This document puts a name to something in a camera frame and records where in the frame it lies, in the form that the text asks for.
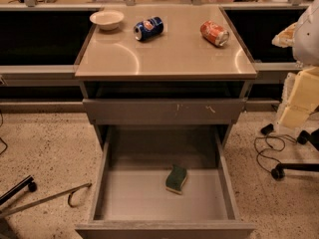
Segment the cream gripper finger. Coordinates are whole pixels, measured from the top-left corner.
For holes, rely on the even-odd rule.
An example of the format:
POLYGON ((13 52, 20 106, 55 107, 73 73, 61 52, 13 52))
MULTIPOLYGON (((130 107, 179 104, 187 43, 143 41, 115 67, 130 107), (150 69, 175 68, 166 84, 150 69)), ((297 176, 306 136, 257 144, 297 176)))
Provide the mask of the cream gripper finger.
POLYGON ((277 123, 291 129, 301 127, 318 106, 319 68, 308 68, 298 74, 289 73, 284 82, 277 123))
POLYGON ((291 24, 279 34, 277 34, 271 41, 274 46, 281 48, 288 48, 294 45, 294 31, 296 23, 291 24))

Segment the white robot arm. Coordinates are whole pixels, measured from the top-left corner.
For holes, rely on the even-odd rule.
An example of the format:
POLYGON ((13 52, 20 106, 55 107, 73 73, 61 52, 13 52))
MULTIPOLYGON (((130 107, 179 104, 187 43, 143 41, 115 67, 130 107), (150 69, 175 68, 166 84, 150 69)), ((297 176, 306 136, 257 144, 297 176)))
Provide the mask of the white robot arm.
POLYGON ((294 59, 304 66, 293 82, 286 79, 283 102, 277 112, 280 125, 301 127, 319 106, 319 0, 314 0, 298 21, 277 34, 271 43, 291 47, 294 59))

